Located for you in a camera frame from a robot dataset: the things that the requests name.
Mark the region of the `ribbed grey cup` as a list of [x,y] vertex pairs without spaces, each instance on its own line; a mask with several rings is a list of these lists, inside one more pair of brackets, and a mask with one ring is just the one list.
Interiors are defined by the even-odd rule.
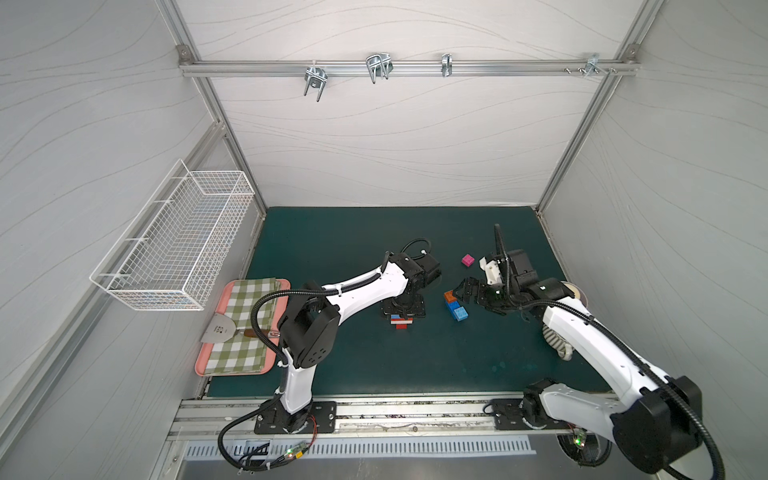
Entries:
[[546,343],[558,354],[563,361],[571,361],[574,353],[573,346],[560,334],[547,325],[542,326],[542,334]]

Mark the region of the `metal hook clamp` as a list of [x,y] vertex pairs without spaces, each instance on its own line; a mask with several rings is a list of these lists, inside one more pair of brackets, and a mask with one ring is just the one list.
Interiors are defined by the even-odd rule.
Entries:
[[327,85],[328,75],[318,66],[308,67],[305,71],[305,87],[303,95],[307,96],[310,90],[316,91],[316,101],[319,102]]
[[391,55],[385,52],[370,55],[366,58],[365,65],[373,84],[376,84],[379,78],[388,80],[393,71]]

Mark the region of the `metal hook clamp middle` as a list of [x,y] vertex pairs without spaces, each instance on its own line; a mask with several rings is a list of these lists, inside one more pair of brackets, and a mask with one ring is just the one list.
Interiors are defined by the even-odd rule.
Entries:
[[365,65],[373,84],[376,84],[379,78],[388,80],[393,71],[391,55],[385,52],[370,55],[366,58]]

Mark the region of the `aluminium crossbar rail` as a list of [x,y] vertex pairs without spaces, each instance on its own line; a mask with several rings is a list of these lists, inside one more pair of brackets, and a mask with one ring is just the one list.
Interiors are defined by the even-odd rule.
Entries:
[[[563,69],[578,68],[586,59],[576,60],[460,60],[453,57],[450,77],[522,77],[522,76],[570,76]],[[614,67],[618,76],[636,74],[641,64],[620,60],[600,59],[605,67]],[[392,60],[391,78],[435,77],[441,75],[441,58],[431,60]],[[235,78],[269,77],[302,78],[308,67],[324,69],[329,78],[367,77],[363,60],[316,60],[316,61],[197,61],[179,66],[188,78]]]

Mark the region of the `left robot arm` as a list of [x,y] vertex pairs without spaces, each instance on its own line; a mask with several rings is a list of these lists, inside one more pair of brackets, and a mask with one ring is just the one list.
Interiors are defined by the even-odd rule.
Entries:
[[440,274],[440,263],[429,253],[387,253],[381,266],[365,274],[325,286],[309,282],[303,290],[290,291],[278,323],[279,365],[286,371],[276,391],[276,426],[286,433],[304,427],[316,366],[330,354],[346,320],[376,304],[386,317],[423,318],[421,291]]

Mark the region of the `metal spatula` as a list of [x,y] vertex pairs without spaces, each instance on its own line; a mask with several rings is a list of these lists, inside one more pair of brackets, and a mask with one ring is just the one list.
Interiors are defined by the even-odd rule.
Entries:
[[236,323],[230,317],[216,313],[213,315],[204,331],[200,342],[204,344],[217,344],[227,342],[237,335],[246,338],[258,338],[256,331],[252,328],[238,328]]

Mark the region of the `light blue small lego brick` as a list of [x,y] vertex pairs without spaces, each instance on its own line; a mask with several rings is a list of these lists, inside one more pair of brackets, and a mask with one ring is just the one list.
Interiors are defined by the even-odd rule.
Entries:
[[452,314],[456,321],[463,321],[468,318],[468,313],[464,307],[458,307],[453,309]]

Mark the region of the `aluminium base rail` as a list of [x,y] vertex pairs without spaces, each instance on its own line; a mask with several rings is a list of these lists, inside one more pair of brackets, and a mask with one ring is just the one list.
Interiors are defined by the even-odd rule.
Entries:
[[[547,394],[555,420],[586,429],[608,438],[610,414],[627,407],[612,393],[584,394],[563,387]],[[492,399],[523,398],[522,392],[448,393],[402,396],[318,396],[315,401],[337,403],[333,433],[320,433],[319,438],[430,437],[430,436],[500,436],[554,435],[568,431],[500,431],[490,416],[482,412]],[[256,410],[266,398],[225,398],[183,400],[167,434],[167,440],[215,440],[230,422]],[[255,419],[233,427],[225,440],[247,438],[308,438],[311,434],[255,434]]]

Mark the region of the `metal hook clamp left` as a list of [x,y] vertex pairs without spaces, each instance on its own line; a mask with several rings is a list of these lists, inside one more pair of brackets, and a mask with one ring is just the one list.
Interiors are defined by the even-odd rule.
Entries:
[[305,87],[303,95],[307,96],[310,90],[316,91],[316,101],[319,102],[327,85],[328,75],[318,66],[308,67],[305,71]]

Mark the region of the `green table mat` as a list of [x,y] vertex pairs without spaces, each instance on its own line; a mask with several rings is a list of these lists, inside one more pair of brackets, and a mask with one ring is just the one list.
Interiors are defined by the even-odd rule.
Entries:
[[508,248],[528,254],[542,278],[562,276],[528,207],[274,207],[248,274],[285,279],[297,288],[365,273],[387,251],[426,248],[439,261],[440,277],[423,292],[424,318],[400,330],[374,306],[340,327],[333,351],[317,367],[317,396],[520,391],[544,378],[605,391],[606,383],[583,358],[558,357],[536,321],[517,313],[500,316],[473,304],[464,321],[450,315],[444,293],[479,275],[462,260],[493,252],[495,226],[502,228]]

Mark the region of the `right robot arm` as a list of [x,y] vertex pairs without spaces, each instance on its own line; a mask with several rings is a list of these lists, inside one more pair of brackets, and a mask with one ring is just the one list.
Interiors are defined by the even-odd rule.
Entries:
[[518,407],[530,428],[565,422],[605,438],[648,474],[671,473],[673,462],[705,443],[699,387],[685,376],[669,376],[618,339],[588,311],[575,286],[540,278],[522,250],[483,258],[480,268],[483,280],[468,277],[454,289],[459,301],[500,315],[530,313],[562,359],[579,354],[615,396],[541,380],[525,389]]

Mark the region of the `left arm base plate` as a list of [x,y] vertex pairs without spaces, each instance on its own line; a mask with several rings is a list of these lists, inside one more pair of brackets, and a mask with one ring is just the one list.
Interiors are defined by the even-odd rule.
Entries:
[[333,433],[336,425],[337,403],[312,401],[290,414],[279,399],[265,402],[256,415],[255,434]]

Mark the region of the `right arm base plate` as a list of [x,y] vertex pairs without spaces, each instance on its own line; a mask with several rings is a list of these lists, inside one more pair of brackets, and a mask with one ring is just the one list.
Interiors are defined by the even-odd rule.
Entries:
[[492,399],[482,412],[500,431],[571,431],[567,422],[549,417],[541,405],[527,397]]

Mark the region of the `metal clamp right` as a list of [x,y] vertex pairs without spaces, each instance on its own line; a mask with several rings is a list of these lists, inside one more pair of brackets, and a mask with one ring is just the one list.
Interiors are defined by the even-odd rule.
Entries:
[[612,76],[617,75],[618,70],[614,67],[605,67],[601,61],[600,57],[597,53],[592,54],[590,57],[588,57],[584,64],[578,68],[571,69],[571,68],[564,68],[563,71],[570,76],[580,76],[582,78],[587,78],[591,76]]

